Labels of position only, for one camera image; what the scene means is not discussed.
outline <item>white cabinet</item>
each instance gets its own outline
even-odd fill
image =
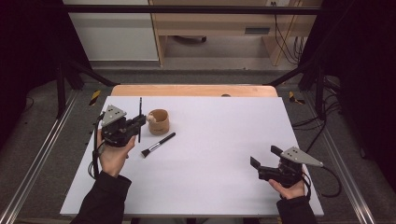
[[[67,5],[147,5],[147,0],[64,0]],[[150,14],[69,13],[90,61],[158,61]]]

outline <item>white table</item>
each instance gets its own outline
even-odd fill
[[[139,97],[109,96],[107,105],[138,114]],[[131,217],[265,217],[276,216],[279,194],[258,178],[250,166],[254,157],[277,167],[271,145],[298,146],[282,99],[277,97],[143,97],[143,114],[156,108],[169,113],[170,132],[177,135],[150,153],[141,151],[163,139],[142,128],[141,143],[129,153],[121,174],[132,180],[125,202]],[[62,215],[75,216],[93,185],[87,168],[93,138],[88,144]],[[311,207],[323,210],[312,187]]]

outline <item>black jacket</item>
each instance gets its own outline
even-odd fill
[[[101,172],[71,223],[121,223],[124,202],[130,186],[131,181],[122,175],[114,178]],[[283,224],[317,223],[305,196],[280,200],[276,205]]]

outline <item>gray floor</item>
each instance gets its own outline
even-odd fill
[[[245,40],[217,37],[213,38],[213,42],[211,41],[212,39],[208,38],[205,44],[201,44],[191,40],[171,39],[169,44],[174,46],[169,49],[173,51],[167,52],[163,68],[150,65],[134,70],[126,68],[106,70],[105,67],[98,67],[97,71],[121,83],[262,84],[285,74],[293,67],[293,65],[283,63],[274,69],[268,65],[269,59],[265,50],[254,53],[251,50],[245,52],[246,46],[262,47],[262,42],[257,38]],[[225,48],[220,43],[233,47]],[[201,47],[197,48],[196,54],[192,54],[191,48],[196,48],[197,45]],[[189,58],[188,65],[185,64],[184,60],[187,59],[182,57],[183,54]],[[219,65],[200,63],[205,61],[205,55],[209,58],[219,58]],[[177,67],[177,60],[183,62],[181,64],[184,64],[184,67]],[[84,78],[87,83],[82,91],[67,90],[68,95],[77,95],[75,105],[32,188],[27,190],[29,194],[22,199],[23,204],[19,207],[15,223],[56,223],[59,220],[66,222],[69,220],[69,217],[60,216],[59,212],[86,149],[86,143],[90,139],[92,124],[101,112],[106,96],[111,92],[111,88]],[[295,86],[297,81],[298,77],[277,88],[279,96],[284,99],[291,123],[315,116],[309,104],[299,105],[289,101],[289,91],[294,91],[299,99],[305,99],[307,102],[313,98],[312,91],[298,92]],[[101,90],[102,93],[95,105],[89,105],[92,94],[96,90]],[[34,104],[21,115],[11,137],[0,151],[1,211],[4,211],[11,202],[55,122],[57,104],[54,82],[32,90],[28,96],[30,98],[27,100],[27,106],[33,102],[31,99],[34,100]],[[345,118],[337,111],[329,115],[327,131],[337,150],[340,151],[375,223],[396,223],[395,193],[381,175],[376,163],[361,158],[359,143],[355,141]],[[317,132],[318,128],[310,131],[295,131],[300,148],[307,148]],[[328,139],[325,137],[325,134],[320,136],[310,154],[335,169],[329,144],[326,142]],[[323,193],[332,193],[336,190],[335,181],[330,175],[317,168],[309,168],[309,171],[318,190]],[[359,220],[354,202],[347,193],[348,191],[343,189],[337,198],[319,198],[325,213],[324,217],[318,218],[320,223],[370,223]],[[180,220],[174,219],[142,220],[142,223],[179,222]],[[277,223],[277,220],[276,217],[268,217],[262,222]],[[206,223],[240,223],[240,219],[210,219]]]

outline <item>human hand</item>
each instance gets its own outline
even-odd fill
[[[119,176],[120,171],[128,159],[128,152],[134,147],[136,136],[132,136],[125,147],[111,147],[104,144],[104,150],[99,156],[102,171],[114,177]],[[102,130],[98,130],[97,146],[102,144]]]
[[[282,197],[286,199],[293,199],[297,198],[300,196],[305,196],[305,191],[304,191],[304,181],[300,180],[297,182],[295,185],[291,186],[290,188],[286,189],[283,188],[281,184],[276,182],[273,179],[268,180],[268,183],[282,195]]]

